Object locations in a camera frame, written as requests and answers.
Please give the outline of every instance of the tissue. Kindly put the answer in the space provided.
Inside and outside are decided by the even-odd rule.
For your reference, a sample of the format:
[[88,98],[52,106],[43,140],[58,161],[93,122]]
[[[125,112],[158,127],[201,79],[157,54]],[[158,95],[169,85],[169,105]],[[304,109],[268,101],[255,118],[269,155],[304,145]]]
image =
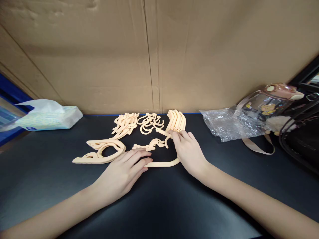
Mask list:
[[28,131],[70,129],[83,114],[76,106],[62,106],[53,100],[31,100],[17,105],[30,105],[34,109],[19,120],[16,125]]

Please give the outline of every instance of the cardboard wall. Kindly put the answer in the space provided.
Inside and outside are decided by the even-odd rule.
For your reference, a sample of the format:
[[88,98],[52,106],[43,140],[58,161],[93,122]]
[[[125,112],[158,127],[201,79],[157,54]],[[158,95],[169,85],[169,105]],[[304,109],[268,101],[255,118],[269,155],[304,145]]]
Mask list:
[[309,63],[318,10],[317,0],[5,0],[0,71],[85,114],[218,109]]

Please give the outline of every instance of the bag strap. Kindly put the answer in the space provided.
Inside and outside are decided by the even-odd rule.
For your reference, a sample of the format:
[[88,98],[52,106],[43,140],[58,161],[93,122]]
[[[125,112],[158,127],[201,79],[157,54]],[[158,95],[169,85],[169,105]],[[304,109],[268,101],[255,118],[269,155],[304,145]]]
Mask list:
[[[233,115],[233,118],[235,120],[235,122],[237,124],[240,124],[240,122],[237,119],[237,116],[240,115],[241,113],[241,109],[244,106],[244,104],[246,104],[256,93],[260,92],[260,90],[257,90],[255,92],[253,92],[252,94],[246,96],[245,98],[243,98],[237,105],[235,113]],[[239,128],[239,132],[242,135],[242,141],[243,143],[252,151],[257,152],[257,153],[262,153],[262,154],[266,154],[266,155],[273,155],[276,151],[274,145],[272,144],[271,138],[268,134],[264,134],[264,137],[266,138],[266,140],[273,146],[273,152],[272,153],[267,153],[265,151],[263,151],[262,149],[260,149],[254,142],[252,142],[249,138],[246,137],[246,135],[244,134],[244,132],[242,131],[241,128]]]

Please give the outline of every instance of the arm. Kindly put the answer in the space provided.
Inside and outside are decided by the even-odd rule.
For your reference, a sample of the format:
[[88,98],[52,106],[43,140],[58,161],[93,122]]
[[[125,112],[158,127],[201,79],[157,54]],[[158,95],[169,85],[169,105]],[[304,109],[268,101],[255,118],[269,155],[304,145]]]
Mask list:
[[275,238],[318,238],[318,223],[210,164],[192,133],[170,134],[178,158],[192,176],[233,201]]
[[115,159],[89,187],[54,207],[0,233],[0,238],[56,238],[66,230],[110,205],[130,191],[151,158],[144,148],[125,152]]

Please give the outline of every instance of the plastic bag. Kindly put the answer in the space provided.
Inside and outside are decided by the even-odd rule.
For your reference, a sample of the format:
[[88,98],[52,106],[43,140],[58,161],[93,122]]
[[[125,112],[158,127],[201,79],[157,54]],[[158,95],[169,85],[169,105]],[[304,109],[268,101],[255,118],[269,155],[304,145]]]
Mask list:
[[252,118],[242,111],[233,118],[236,105],[220,110],[200,111],[204,122],[214,136],[220,137],[222,142],[227,142],[242,137],[251,138],[264,134],[262,127],[265,122]]

